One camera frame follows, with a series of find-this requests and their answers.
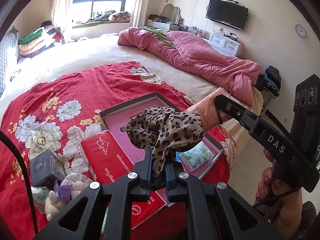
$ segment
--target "red floral blanket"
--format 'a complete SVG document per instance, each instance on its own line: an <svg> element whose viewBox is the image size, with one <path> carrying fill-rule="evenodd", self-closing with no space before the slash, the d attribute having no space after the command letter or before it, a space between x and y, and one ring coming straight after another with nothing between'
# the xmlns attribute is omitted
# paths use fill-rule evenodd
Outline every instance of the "red floral blanket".
<svg viewBox="0 0 320 240"><path fill-rule="evenodd" d="M38 84L20 95L6 110L1 130L20 150L28 168L29 159L50 149L69 173L90 176L79 145L83 139L101 131L98 113L156 91L181 110L193 104L191 98L148 73L138 62L102 65ZM222 127L212 129L210 133L217 141L232 140ZM32 239L34 232L21 168L2 144L0 158L0 214L17 239ZM221 155L203 178L210 183L227 182L228 179L226 155ZM45 215L36 212L41 229L47 220ZM165 207L133 230L131 238L142 239L143 235L143 239L172 239L186 225L184 213L184 205ZM164 219L168 225L166 230L160 227L160 221Z"/></svg>

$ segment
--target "silver bolt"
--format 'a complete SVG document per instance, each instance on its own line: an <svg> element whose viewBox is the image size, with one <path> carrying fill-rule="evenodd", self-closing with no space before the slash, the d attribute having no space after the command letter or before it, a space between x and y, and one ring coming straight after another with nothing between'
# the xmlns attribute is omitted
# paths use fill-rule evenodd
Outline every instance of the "silver bolt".
<svg viewBox="0 0 320 240"><path fill-rule="evenodd" d="M98 183L96 181L90 183L90 188L92 188L92 189L96 189L99 186L100 186L100 183Z"/></svg>
<svg viewBox="0 0 320 240"><path fill-rule="evenodd" d="M224 182L218 182L217 183L217 187L219 189L226 189L227 188L227 184L225 184Z"/></svg>
<svg viewBox="0 0 320 240"><path fill-rule="evenodd" d="M138 177L138 174L135 172L130 172L128 173L128 178L129 179L135 179L136 177Z"/></svg>
<svg viewBox="0 0 320 240"><path fill-rule="evenodd" d="M189 177L189 174L186 173L186 172L182 172L179 174L179 177L182 178L182 179L187 179Z"/></svg>

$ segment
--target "tv screen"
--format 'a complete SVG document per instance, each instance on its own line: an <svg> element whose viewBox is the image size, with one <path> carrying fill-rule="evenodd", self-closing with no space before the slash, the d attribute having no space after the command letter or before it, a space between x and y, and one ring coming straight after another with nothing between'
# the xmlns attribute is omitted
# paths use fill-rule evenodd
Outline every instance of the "tv screen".
<svg viewBox="0 0 320 240"><path fill-rule="evenodd" d="M248 11L248 8L232 2L210 0L206 17L212 21L243 31Z"/></svg>

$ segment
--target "green blanket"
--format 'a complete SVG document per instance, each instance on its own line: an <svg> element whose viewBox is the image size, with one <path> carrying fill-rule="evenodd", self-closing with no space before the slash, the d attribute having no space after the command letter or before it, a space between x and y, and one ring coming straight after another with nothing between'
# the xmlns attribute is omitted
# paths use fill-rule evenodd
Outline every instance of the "green blanket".
<svg viewBox="0 0 320 240"><path fill-rule="evenodd" d="M169 32L169 30L164 28L158 28L158 27L151 27L151 26L144 26L143 29L145 31L153 33L153 36L155 36L157 39L165 42L170 47L174 48L174 45L172 42L168 39L168 37L165 35L165 33Z"/></svg>
<svg viewBox="0 0 320 240"><path fill-rule="evenodd" d="M35 38L39 37L44 31L44 28L40 28L35 30L33 33L30 33L29 35L25 36L24 38L18 40L18 44L27 44L30 41L33 41Z"/></svg>

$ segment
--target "red blanket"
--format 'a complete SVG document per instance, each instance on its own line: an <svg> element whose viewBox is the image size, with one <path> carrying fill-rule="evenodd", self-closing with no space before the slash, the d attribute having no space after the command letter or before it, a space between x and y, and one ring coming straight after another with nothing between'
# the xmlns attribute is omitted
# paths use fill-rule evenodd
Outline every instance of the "red blanket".
<svg viewBox="0 0 320 240"><path fill-rule="evenodd" d="M165 35L175 48L158 40L152 33L136 27L121 31L118 44L146 50L176 68L223 87L247 105L253 104L252 85L260 73L258 63L225 57L191 33L171 31Z"/></svg>
<svg viewBox="0 0 320 240"><path fill-rule="evenodd" d="M70 172L90 176L78 145L101 130L98 112L155 91L182 110L192 105L185 94L149 74L138 62L102 65L38 84L20 95L6 110L1 130L17 146L28 168L28 156L32 158L50 149ZM217 141L230 138L221 127L210 133ZM17 239L32 239L34 233L21 168L3 145L0 158L0 214ZM228 179L229 165L226 156L221 155L203 180L215 183ZM45 215L36 212L41 229L47 220ZM181 204L165 207L133 230L131 239L172 239L186 226L184 213Z"/></svg>

